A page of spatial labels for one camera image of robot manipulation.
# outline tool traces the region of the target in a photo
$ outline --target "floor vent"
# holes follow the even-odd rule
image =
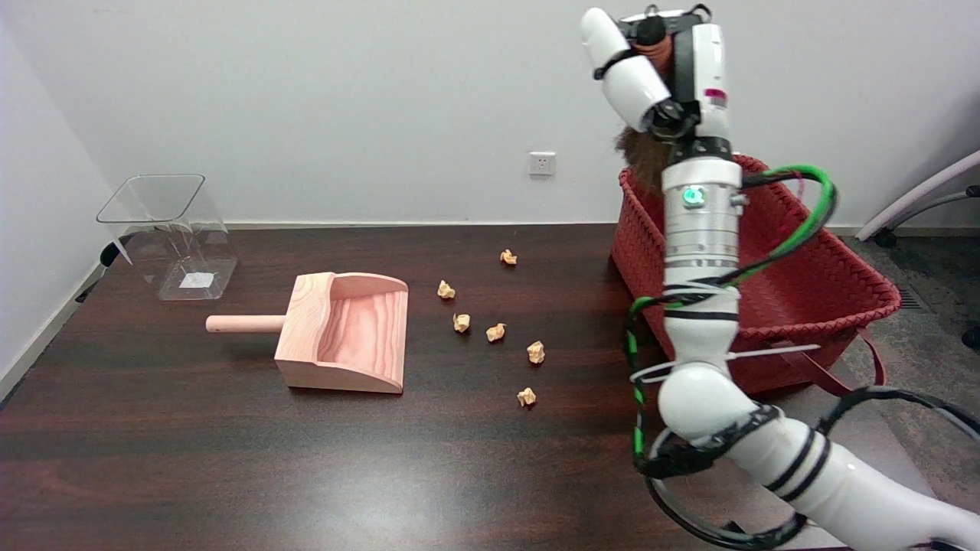
[[[911,288],[899,287],[899,295],[902,296],[902,310],[925,310],[922,299]]]

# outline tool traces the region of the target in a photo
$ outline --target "clear plastic container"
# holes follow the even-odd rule
[[[133,176],[96,217],[161,300],[219,298],[238,263],[204,180]]]

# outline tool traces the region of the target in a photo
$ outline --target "dark wood tabletop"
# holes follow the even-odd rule
[[[630,466],[631,298],[612,238],[611,225],[236,231],[224,296],[200,302],[161,302],[114,263],[0,412],[0,547],[710,549]],[[505,248],[516,267],[499,262]],[[403,395],[289,389],[274,335],[205,332],[211,314],[284,313],[293,279],[316,272],[409,285]],[[455,300],[436,296],[440,279]],[[472,316],[469,334],[454,313]],[[496,323],[507,334],[491,344]],[[515,397],[526,386],[529,410]],[[833,399],[778,403],[812,422]],[[835,435],[929,491],[873,409]],[[746,530],[790,513],[724,462],[671,487]],[[814,527],[793,545],[836,542]]]

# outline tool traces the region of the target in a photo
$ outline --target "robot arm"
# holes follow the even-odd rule
[[[738,217],[746,201],[728,141],[723,41],[710,16],[702,5],[664,13],[651,7],[615,21],[593,8],[581,21],[593,76],[602,81],[610,105],[628,125],[673,145],[662,175],[664,288],[689,300],[664,312],[676,360],[659,393],[663,421],[689,443],[692,457],[708,450],[729,457],[855,549],[891,551],[933,541],[947,549],[980,551],[980,516],[901,486],[825,432],[781,412],[762,416],[767,407],[732,382],[727,360],[738,331],[739,293],[722,282],[738,266]],[[673,40],[670,83],[637,51],[668,35]],[[638,460],[648,483],[665,477],[652,474],[651,465],[662,459],[659,447],[654,445],[652,457]],[[677,520],[674,512],[667,513]],[[738,534],[728,532],[732,539],[712,540],[693,533],[718,545],[761,549],[766,542],[785,543],[779,538],[795,535],[802,518],[796,531],[769,539],[736,541]]]

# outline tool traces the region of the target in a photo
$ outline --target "wall socket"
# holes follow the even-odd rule
[[[555,152],[554,151],[532,151],[527,154],[528,167],[527,173],[532,176],[553,176],[555,175]]]

